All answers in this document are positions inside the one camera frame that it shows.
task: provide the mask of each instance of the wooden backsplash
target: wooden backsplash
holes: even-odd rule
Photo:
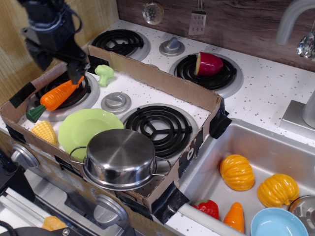
[[[275,37],[279,22],[292,0],[204,0],[202,10],[207,13],[205,34],[198,36],[188,34],[191,12],[198,9],[197,0],[159,0],[164,8],[164,18],[156,26],[149,25],[142,16],[145,2],[117,0],[119,18],[315,72],[315,62],[296,54],[299,41],[312,28],[315,9],[299,16],[287,45],[278,45]]]
[[[83,29],[75,35],[75,40],[80,46],[85,45],[118,20],[115,0],[66,0],[66,2],[83,21]],[[0,105],[26,83],[43,73],[29,55],[24,37],[20,34],[21,28],[28,26],[26,11],[17,0],[1,1]]]

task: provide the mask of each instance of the sink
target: sink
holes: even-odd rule
[[[250,190],[235,191],[223,181],[220,162],[230,154],[240,154],[249,160],[255,174],[255,184]],[[250,236],[254,215],[265,208],[257,197],[257,189],[266,178],[276,173],[289,175],[296,180],[300,188],[299,197],[315,195],[315,148],[232,119],[218,139],[206,139],[198,158],[191,162],[180,179],[179,190],[190,199],[190,204],[206,199],[218,204],[220,221],[203,213],[200,222],[206,222],[205,217],[208,217],[208,228],[220,235],[243,235],[237,231],[231,234],[231,228],[222,223],[231,205],[240,202],[244,209],[245,234]],[[185,212],[187,217],[196,218],[193,216],[194,210]]]

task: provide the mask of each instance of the yellow corn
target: yellow corn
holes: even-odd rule
[[[44,120],[36,124],[31,132],[53,145],[57,144],[57,136],[49,121]]]

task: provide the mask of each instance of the cardboard box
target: cardboard box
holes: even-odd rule
[[[175,198],[175,196],[178,197],[178,194],[180,194],[176,191],[178,180],[188,167],[192,159],[191,157],[198,153],[201,144],[209,135],[210,121],[219,111],[222,98],[216,93],[195,83],[172,76],[136,60],[126,58],[116,53],[107,52],[91,45],[86,47],[85,50],[90,56],[107,60],[109,65],[116,71],[125,72],[143,83],[211,112],[202,127],[192,138],[186,150],[183,151],[180,158],[176,161],[168,175],[157,186],[155,186],[149,194],[143,196],[135,191],[107,191],[94,186],[95,189],[98,189],[100,192],[107,192],[111,196],[116,196],[124,203],[128,202],[127,205],[130,207],[132,207],[132,203],[135,203],[135,209],[138,209],[139,205],[144,206],[144,208],[148,210],[149,214],[158,215],[158,219],[161,222],[165,222],[165,219],[168,219],[168,217],[166,216],[165,218],[165,216],[161,216],[164,215],[165,209],[168,208],[165,206],[170,203],[169,200]],[[48,153],[53,158],[58,157],[65,163],[66,166],[69,165],[70,168],[73,167],[75,172],[77,172],[77,175],[76,173],[72,173],[71,176],[79,178],[81,183],[85,184],[85,181],[78,177],[81,175],[84,178],[82,165],[71,162],[66,152],[40,139],[25,128],[17,125],[19,119],[27,111],[26,101],[38,90],[53,81],[65,71],[66,66],[65,63],[62,62],[43,74],[41,77],[32,81],[32,83],[27,84],[12,99],[7,101],[1,107],[0,115],[10,132],[15,132],[15,136],[21,138],[21,140],[19,140],[20,142],[29,147],[36,147],[42,152]],[[175,211],[181,205],[177,204],[177,206],[175,206]]]

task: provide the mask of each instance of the toy food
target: toy food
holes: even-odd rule
[[[219,219],[219,207],[212,200],[200,200],[192,205],[194,208],[206,213],[213,218]]]
[[[26,118],[29,121],[37,122],[45,110],[51,112],[57,109],[70,95],[79,87],[84,80],[84,76],[80,78],[77,85],[74,85],[71,80],[50,90],[40,98],[40,105],[26,112]]]
[[[48,216],[44,220],[43,229],[54,231],[66,228],[67,225],[55,216]]]
[[[96,75],[99,75],[98,84],[100,86],[106,86],[107,80],[114,76],[115,71],[108,65],[98,65],[95,69],[95,73]]]
[[[36,124],[32,129],[31,132],[38,137],[46,140],[47,142],[56,145],[57,143],[57,136],[55,131],[49,121],[42,121]]]
[[[244,211],[240,203],[234,203],[230,211],[226,214],[223,223],[244,233]]]
[[[285,174],[275,174],[260,184],[257,196],[266,207],[290,205],[299,196],[299,186],[295,180]]]
[[[220,72],[223,68],[221,58],[210,53],[199,52],[196,62],[196,75],[213,76]]]
[[[244,191],[254,185],[255,175],[249,161],[238,154],[227,156],[220,164],[224,182],[232,189]]]

